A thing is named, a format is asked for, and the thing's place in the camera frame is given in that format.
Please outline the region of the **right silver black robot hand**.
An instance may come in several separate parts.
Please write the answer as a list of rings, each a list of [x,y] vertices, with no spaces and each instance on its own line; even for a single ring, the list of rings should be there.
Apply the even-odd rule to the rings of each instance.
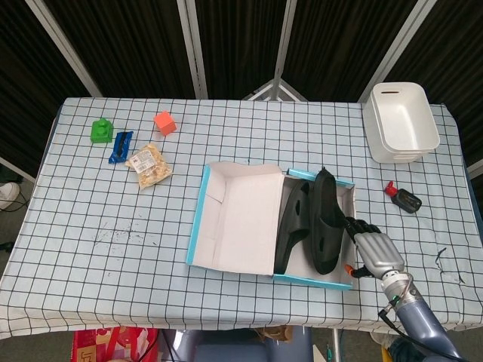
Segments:
[[[360,254],[363,266],[345,265],[353,278],[374,277],[383,280],[391,272],[403,272],[405,262],[388,235],[362,219],[345,218],[345,229]]]

